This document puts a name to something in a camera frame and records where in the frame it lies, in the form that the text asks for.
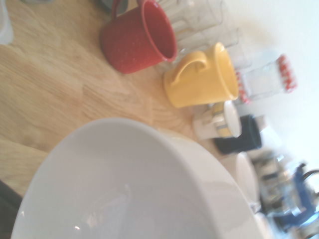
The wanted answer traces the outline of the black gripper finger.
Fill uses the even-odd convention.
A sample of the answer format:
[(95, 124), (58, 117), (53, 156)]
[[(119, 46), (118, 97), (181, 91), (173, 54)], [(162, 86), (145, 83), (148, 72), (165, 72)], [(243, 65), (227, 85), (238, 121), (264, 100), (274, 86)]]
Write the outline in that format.
[(0, 238), (11, 238), (22, 197), (3, 181), (0, 182)]

